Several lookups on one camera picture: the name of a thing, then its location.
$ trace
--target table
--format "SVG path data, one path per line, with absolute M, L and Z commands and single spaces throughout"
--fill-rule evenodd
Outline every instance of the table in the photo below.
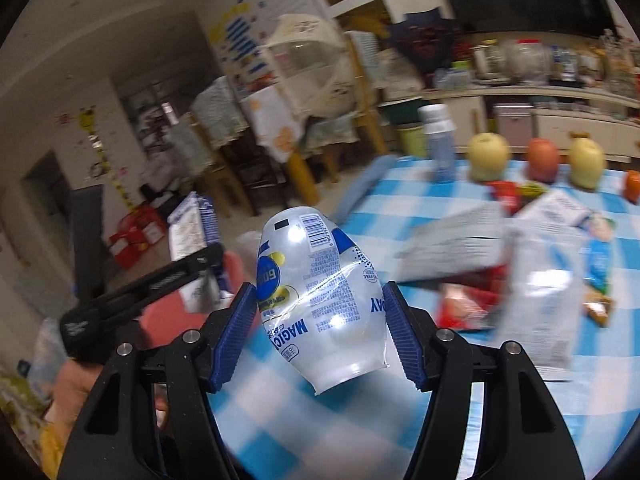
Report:
M 382 283 L 412 226 L 478 206 L 487 188 L 466 180 L 466 161 L 453 184 L 430 184 L 430 162 L 401 158 L 353 212 L 344 231 L 371 259 Z M 524 163 L 507 178 L 524 181 Z M 607 171 L 600 192 L 559 187 L 617 223 L 612 248 L 615 310 L 606 329 L 584 317 L 572 364 L 574 380 L 547 383 L 577 444 L 587 478 L 608 461 L 640 412 L 640 207 L 620 197 L 621 177 Z M 411 306 L 434 313 L 437 294 L 402 286 Z M 488 333 L 468 336 L 473 343 Z M 393 341 L 389 368 L 340 384 L 320 396 L 271 346 L 264 331 L 248 339 L 236 373 L 211 397 L 220 432 L 257 480 L 401 479 L 414 450 L 430 394 L 404 377 Z M 472 391 L 459 478 L 473 471 L 482 387 Z

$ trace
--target cabinet drawer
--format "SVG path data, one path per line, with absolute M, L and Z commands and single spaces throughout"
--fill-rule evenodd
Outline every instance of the cabinet drawer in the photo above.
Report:
M 618 136 L 614 128 L 616 123 L 607 121 L 592 121 L 589 119 L 538 115 L 538 136 L 555 142 L 561 150 L 568 150 L 571 146 L 571 132 L 586 132 L 595 140 L 607 155 L 619 155 L 617 146 Z
M 481 97 L 463 97 L 455 99 L 443 99 L 443 104 L 449 107 L 451 119 L 456 125 L 453 134 L 456 146 L 468 146 L 471 137 L 474 135 L 474 116 L 478 117 L 479 134 L 486 131 L 486 113 L 484 111 L 484 101 Z
M 636 142 L 640 140 L 640 128 L 625 124 L 612 124 L 616 142 L 616 155 L 640 156 Z

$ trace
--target white bottle cap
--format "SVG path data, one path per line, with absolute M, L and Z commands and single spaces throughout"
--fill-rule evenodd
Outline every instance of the white bottle cap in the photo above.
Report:
M 423 106 L 418 108 L 418 113 L 428 133 L 452 132 L 456 129 L 447 105 Z

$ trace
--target red apple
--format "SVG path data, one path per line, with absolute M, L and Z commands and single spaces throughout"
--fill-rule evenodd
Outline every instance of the red apple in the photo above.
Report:
M 532 139 L 527 147 L 527 177 L 545 184 L 553 184 L 558 176 L 560 153 L 548 139 Z
M 640 173 L 629 170 L 626 172 L 624 197 L 634 204 L 640 198 Z

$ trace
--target plastic bottle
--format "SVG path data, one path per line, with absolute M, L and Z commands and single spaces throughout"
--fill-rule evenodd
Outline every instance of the plastic bottle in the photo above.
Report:
M 271 344 L 318 394 L 386 366 L 378 275 L 318 210 L 294 207 L 265 224 L 256 284 Z
M 451 120 L 447 105 L 428 105 L 418 109 L 426 142 L 434 161 L 433 181 L 453 182 L 456 179 L 456 149 L 453 132 L 456 125 Z

